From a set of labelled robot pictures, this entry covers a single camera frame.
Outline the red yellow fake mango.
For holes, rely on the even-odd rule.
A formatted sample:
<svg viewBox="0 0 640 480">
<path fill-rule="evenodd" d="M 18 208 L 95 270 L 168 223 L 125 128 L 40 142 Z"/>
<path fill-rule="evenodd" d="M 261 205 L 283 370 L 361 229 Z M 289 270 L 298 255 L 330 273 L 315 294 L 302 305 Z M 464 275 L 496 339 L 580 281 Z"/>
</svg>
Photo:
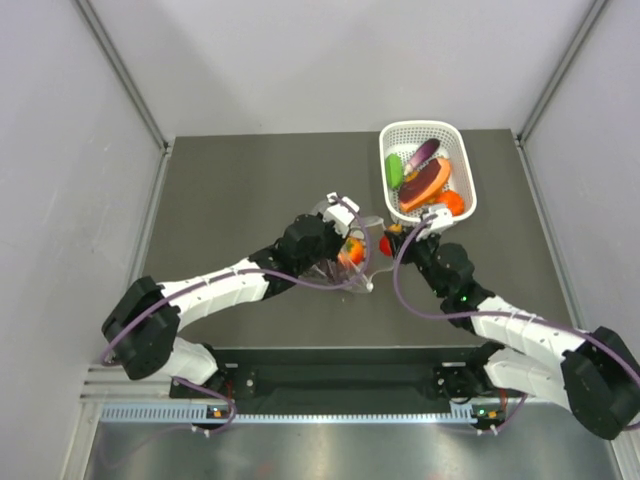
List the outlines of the red yellow fake mango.
<svg viewBox="0 0 640 480">
<path fill-rule="evenodd" d="M 394 258 L 402 233 L 403 227 L 400 224 L 392 224 L 386 227 L 378 243 L 380 252 L 387 257 Z"/>
</svg>

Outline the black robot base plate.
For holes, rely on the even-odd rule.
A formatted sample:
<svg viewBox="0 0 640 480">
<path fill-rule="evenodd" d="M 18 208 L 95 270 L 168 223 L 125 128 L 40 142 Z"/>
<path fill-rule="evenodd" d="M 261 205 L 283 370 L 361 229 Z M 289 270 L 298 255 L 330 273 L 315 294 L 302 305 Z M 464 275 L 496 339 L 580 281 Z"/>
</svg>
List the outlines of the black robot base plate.
<svg viewBox="0 0 640 480">
<path fill-rule="evenodd" d="M 249 415 L 446 413 L 518 392 L 479 378 L 482 347 L 218 349 L 210 389 Z"/>
</svg>

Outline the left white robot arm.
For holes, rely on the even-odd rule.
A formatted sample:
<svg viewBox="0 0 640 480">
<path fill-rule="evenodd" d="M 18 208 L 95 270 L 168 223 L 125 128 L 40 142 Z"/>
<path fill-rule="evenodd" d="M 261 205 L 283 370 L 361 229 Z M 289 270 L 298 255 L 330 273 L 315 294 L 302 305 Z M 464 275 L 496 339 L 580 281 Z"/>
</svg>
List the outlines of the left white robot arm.
<svg viewBox="0 0 640 480">
<path fill-rule="evenodd" d="M 186 341 L 179 332 L 219 311 L 302 284 L 314 265 L 337 258 L 354 220 L 342 211 L 300 215 L 273 244 L 230 267 L 182 281 L 136 280 L 102 326 L 116 362 L 133 381 L 162 374 L 191 382 L 205 396 L 220 394 L 227 374 L 212 348 Z"/>
</svg>

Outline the clear zip top bag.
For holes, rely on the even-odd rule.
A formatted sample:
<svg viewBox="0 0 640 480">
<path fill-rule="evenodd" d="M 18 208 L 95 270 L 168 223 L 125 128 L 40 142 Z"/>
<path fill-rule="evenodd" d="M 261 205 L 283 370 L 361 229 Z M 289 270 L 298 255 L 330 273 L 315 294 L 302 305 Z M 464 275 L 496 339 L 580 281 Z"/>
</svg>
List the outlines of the clear zip top bag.
<svg viewBox="0 0 640 480">
<path fill-rule="evenodd" d="M 361 239 L 365 244 L 366 256 L 359 265 L 349 265 L 350 280 L 342 285 L 327 285 L 316 277 L 314 266 L 304 272 L 301 278 L 309 283 L 323 286 L 338 286 L 353 293 L 371 293 L 374 289 L 374 277 L 391 272 L 393 258 L 383 255 L 379 250 L 379 240 L 385 230 L 384 220 L 379 216 L 364 216 L 356 219 L 347 236 Z"/>
</svg>

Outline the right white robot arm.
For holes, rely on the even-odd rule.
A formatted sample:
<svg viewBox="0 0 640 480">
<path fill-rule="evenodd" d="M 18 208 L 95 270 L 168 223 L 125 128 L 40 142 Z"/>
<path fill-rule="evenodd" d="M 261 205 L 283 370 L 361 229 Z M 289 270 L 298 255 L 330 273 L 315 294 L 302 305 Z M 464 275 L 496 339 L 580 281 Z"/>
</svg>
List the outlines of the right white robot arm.
<svg viewBox="0 0 640 480">
<path fill-rule="evenodd" d="M 486 339 L 463 377 L 472 393 L 516 390 L 573 414 L 614 440 L 639 427 L 639 363 L 613 330 L 553 324 L 519 309 L 474 278 L 466 250 L 439 235 L 400 228 L 384 234 L 394 265 L 414 265 L 440 299 L 436 319 Z"/>
</svg>

